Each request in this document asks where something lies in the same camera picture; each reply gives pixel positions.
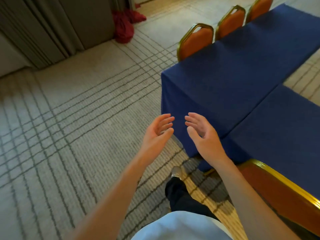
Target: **black pants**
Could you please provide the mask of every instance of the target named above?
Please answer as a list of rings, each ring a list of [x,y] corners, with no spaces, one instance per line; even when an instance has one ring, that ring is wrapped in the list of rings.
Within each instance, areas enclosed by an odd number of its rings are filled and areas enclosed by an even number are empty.
[[[170,202],[171,211],[187,211],[219,220],[206,206],[189,194],[185,183],[178,177],[172,177],[165,187],[165,195]]]

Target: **shirt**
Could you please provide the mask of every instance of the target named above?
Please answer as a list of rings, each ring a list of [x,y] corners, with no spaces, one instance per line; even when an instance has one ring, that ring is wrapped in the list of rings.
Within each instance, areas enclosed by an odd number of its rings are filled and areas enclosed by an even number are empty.
[[[226,227],[216,219],[187,211],[174,211],[138,231],[132,240],[231,240]]]

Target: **person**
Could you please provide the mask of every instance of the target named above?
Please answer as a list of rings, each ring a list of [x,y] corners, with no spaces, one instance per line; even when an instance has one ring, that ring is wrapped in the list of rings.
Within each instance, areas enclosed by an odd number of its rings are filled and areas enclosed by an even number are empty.
[[[249,240],[299,239],[266,205],[226,155],[215,129],[205,117],[188,113],[187,132],[201,156],[213,166],[230,195]],[[172,136],[174,117],[163,114],[146,129],[142,146],[118,181],[70,234],[70,239],[115,240],[146,167]],[[232,239],[226,227],[205,205],[194,200],[174,167],[165,188],[172,212],[146,225],[132,239]]]

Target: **person's left hand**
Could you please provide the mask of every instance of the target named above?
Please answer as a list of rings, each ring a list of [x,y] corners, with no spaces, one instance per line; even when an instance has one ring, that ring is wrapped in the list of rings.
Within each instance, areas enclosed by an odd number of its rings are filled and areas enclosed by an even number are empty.
[[[156,117],[146,129],[142,146],[137,154],[145,167],[158,157],[172,136],[174,132],[174,129],[171,128],[172,121],[174,121],[174,117],[171,117],[170,113],[165,113]]]

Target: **beige shoe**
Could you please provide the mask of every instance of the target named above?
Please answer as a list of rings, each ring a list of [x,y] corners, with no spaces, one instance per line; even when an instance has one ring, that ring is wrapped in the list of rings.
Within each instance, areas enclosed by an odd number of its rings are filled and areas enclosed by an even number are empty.
[[[181,167],[173,167],[172,170],[171,170],[171,177],[177,177],[179,179],[181,179],[182,177],[182,169]]]

